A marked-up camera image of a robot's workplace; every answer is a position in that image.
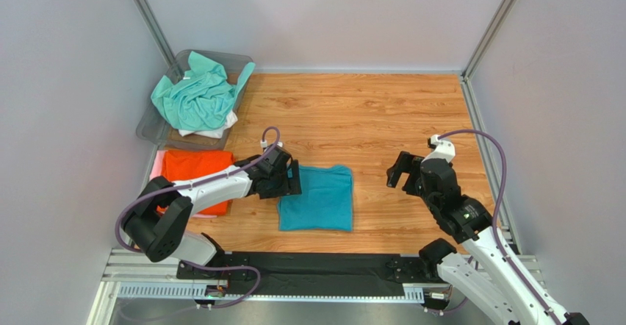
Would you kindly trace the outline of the blue t shirt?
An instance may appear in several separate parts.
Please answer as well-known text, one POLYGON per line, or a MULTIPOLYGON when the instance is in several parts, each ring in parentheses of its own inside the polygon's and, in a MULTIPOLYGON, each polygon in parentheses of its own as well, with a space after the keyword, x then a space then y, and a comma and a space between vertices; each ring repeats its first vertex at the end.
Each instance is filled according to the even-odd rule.
POLYGON ((301 194, 278 201, 279 230, 353 230, 352 170, 344 165, 302 166, 300 179, 301 194))

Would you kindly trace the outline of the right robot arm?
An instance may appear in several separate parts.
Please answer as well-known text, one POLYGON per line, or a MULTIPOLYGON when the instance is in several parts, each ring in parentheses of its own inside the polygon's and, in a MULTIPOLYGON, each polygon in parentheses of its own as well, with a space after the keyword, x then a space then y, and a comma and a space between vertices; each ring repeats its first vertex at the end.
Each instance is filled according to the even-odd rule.
POLYGON ((408 179, 403 191, 422 199, 440 229, 455 243, 437 239, 419 252, 422 269, 477 306, 496 324, 587 324, 580 312, 560 305, 530 274, 493 225, 490 212, 462 193, 445 158, 399 153, 386 171, 387 186, 408 179))

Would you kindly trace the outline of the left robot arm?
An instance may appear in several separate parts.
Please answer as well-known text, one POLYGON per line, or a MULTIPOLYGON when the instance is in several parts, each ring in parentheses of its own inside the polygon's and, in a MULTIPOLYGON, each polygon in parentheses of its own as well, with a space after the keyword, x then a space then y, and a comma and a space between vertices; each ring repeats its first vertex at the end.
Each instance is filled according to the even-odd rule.
POLYGON ((125 233, 151 262, 169 257, 206 266, 218 253, 210 238, 187 231, 188 221, 216 204, 258 196, 275 199, 301 194, 299 162, 280 146, 240 160, 215 174, 171 182, 158 176, 118 217, 117 234, 125 233))

